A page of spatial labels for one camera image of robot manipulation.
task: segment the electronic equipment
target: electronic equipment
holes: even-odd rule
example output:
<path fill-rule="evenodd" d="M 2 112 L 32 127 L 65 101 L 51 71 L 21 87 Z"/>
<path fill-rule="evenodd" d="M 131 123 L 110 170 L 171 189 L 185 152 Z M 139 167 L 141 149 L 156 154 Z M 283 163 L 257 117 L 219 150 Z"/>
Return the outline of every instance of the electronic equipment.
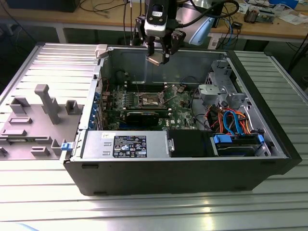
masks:
<path fill-rule="evenodd" d="M 74 12 L 80 0 L 7 0 L 10 8 Z"/>
<path fill-rule="evenodd" d="M 301 161 L 279 115 L 305 98 L 293 85 L 294 108 L 273 107 L 254 83 L 264 74 L 249 66 L 271 64 L 265 54 L 179 50 L 157 67 L 143 47 L 75 44 L 87 59 L 61 65 L 71 47 L 60 45 L 38 46 L 0 98 L 10 112 L 1 114 L 0 160 L 60 159 L 84 195 L 252 190 Z"/>
<path fill-rule="evenodd" d="M 220 15 L 226 2 L 236 8 L 228 15 Z M 239 4 L 234 0 L 146 0 L 146 15 L 136 18 L 136 27 L 148 47 L 147 60 L 155 65 L 166 64 L 182 42 L 201 45 L 219 18 L 238 10 Z M 162 53 L 155 52 L 155 43 L 162 47 Z"/>

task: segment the floor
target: floor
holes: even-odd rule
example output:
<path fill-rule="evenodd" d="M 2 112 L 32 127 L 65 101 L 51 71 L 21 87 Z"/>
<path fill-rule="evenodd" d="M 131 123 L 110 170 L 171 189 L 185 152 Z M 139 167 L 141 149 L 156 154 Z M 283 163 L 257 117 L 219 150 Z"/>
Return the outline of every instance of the floor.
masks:
<path fill-rule="evenodd" d="M 25 29 L 35 38 L 37 42 L 58 42 L 54 28 L 26 26 Z M 69 43 L 100 43 L 111 45 L 122 43 L 122 45 L 124 45 L 123 39 L 121 39 L 121 37 L 123 38 L 123 32 L 120 31 L 98 31 L 98 37 L 95 37 L 94 30 L 66 29 L 65 34 Z M 208 42 L 209 38 L 200 47 L 190 47 L 206 49 Z M 229 49 L 242 51 L 244 49 L 245 43 L 246 40 L 239 39 L 235 44 L 236 47 L 234 47 L 232 44 Z M 14 35 L 10 38 L 5 35 L 0 36 L 0 91 L 2 91 L 9 83 L 15 72 L 24 62 L 28 52 L 32 50 L 34 45 L 35 44 L 32 42 L 32 40 L 23 30 L 21 30 L 20 27 L 15 27 Z M 254 48 L 254 44 L 250 44 L 250 47 L 247 47 L 248 50 L 253 50 Z M 288 67 L 295 53 L 295 51 L 290 49 L 284 42 L 270 42 L 264 51 L 269 51 L 272 55 L 274 55 L 274 57 L 284 68 Z M 304 90 L 308 88 L 308 82 L 305 82 L 302 79 L 303 76 L 308 76 L 307 63 L 308 57 L 303 58 L 291 74 L 299 86 Z"/>

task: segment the white label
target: white label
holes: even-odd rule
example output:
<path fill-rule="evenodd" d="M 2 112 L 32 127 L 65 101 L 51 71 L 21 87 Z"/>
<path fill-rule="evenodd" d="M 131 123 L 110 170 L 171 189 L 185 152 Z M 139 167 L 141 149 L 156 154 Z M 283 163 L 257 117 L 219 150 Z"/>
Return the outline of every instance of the white label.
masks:
<path fill-rule="evenodd" d="M 102 133 L 102 139 L 113 139 L 115 137 L 114 132 L 103 132 Z"/>

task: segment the warning label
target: warning label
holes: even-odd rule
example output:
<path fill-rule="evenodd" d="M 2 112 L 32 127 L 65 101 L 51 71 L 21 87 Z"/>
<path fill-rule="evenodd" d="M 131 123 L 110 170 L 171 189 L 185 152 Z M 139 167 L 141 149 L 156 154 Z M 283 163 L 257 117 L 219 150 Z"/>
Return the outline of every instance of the warning label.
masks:
<path fill-rule="evenodd" d="M 115 158 L 147 157 L 146 136 L 115 136 Z"/>

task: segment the side panel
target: side panel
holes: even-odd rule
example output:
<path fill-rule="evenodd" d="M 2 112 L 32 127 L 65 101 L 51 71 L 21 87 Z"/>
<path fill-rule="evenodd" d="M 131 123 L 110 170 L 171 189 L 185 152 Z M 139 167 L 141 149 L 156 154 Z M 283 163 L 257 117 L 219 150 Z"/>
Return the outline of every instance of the side panel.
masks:
<path fill-rule="evenodd" d="M 268 127 L 270 128 L 272 134 L 274 135 L 275 139 L 277 140 L 284 154 L 290 157 L 288 165 L 284 169 L 281 169 L 279 172 L 279 174 L 284 174 L 290 169 L 292 169 L 294 166 L 299 164 L 302 159 L 298 154 L 297 150 L 295 149 L 295 147 L 293 146 L 292 142 L 288 138 L 288 136 L 285 134 L 277 118 L 275 117 L 275 115 L 267 105 L 266 101 L 262 97 L 258 88 L 255 86 L 247 70 L 241 64 L 240 59 L 233 51 L 228 52 L 228 56 L 231 59 L 232 65 L 234 66 L 238 74 L 237 77 L 242 83 L 242 86 L 244 87 L 246 94 L 253 99 L 254 103 L 256 104 L 254 105 L 255 108 L 257 108 L 260 111 L 261 115 L 265 119 Z"/>
<path fill-rule="evenodd" d="M 66 162 L 66 170 L 84 195 L 200 193 L 253 190 L 286 159 Z"/>

